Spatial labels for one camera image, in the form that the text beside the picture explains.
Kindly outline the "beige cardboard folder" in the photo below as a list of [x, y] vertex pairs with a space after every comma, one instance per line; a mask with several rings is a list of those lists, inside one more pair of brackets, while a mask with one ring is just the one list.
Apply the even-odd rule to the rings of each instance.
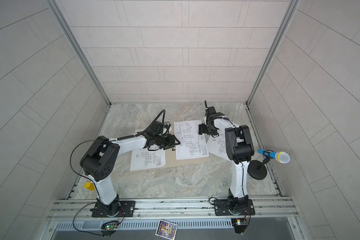
[[188, 159], [188, 160], [177, 160], [176, 158], [176, 147], [164, 150], [166, 154], [166, 165], [162, 168], [157, 169], [164, 169], [164, 168], [171, 168], [171, 167], [178, 167], [178, 166], [185, 166], [185, 165], [192, 165], [192, 164], [200, 164], [200, 163], [207, 163], [209, 162], [210, 158], [198, 158], [198, 159]]

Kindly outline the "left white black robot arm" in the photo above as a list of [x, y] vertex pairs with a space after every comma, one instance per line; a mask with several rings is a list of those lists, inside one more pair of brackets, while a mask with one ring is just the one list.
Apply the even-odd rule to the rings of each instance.
[[165, 113], [161, 110], [146, 129], [136, 134], [116, 139], [99, 136], [92, 140], [92, 145], [80, 160], [85, 173], [82, 177], [94, 184], [98, 195], [94, 208], [90, 209], [92, 217], [114, 217], [122, 212], [119, 195], [110, 177], [119, 155], [137, 149], [165, 151], [181, 144], [170, 134], [171, 124], [165, 122]]

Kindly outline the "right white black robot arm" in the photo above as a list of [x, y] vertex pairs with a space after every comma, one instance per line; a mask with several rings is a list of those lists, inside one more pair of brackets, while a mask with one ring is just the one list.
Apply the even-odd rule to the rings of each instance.
[[232, 166], [232, 181], [229, 188], [228, 210], [233, 215], [251, 216], [252, 209], [247, 190], [248, 167], [255, 153], [250, 129], [247, 125], [236, 125], [223, 113], [204, 101], [205, 122], [199, 125], [199, 135], [206, 134], [210, 140], [224, 136], [222, 140]]

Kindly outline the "printed drawing sheet top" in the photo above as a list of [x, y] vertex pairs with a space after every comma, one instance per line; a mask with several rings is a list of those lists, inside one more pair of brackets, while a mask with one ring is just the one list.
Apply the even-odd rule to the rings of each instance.
[[165, 165], [166, 154], [164, 150], [139, 149], [132, 151], [131, 172], [162, 168]]

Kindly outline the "printed drawing sheet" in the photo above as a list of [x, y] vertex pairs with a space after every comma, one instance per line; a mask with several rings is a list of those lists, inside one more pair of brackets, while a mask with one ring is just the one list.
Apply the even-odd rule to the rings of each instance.
[[165, 165], [166, 154], [164, 150], [139, 149], [132, 151], [131, 172], [162, 168]]
[[209, 157], [205, 135], [199, 135], [201, 124], [202, 121], [174, 122], [175, 137], [181, 143], [176, 146], [177, 160]]

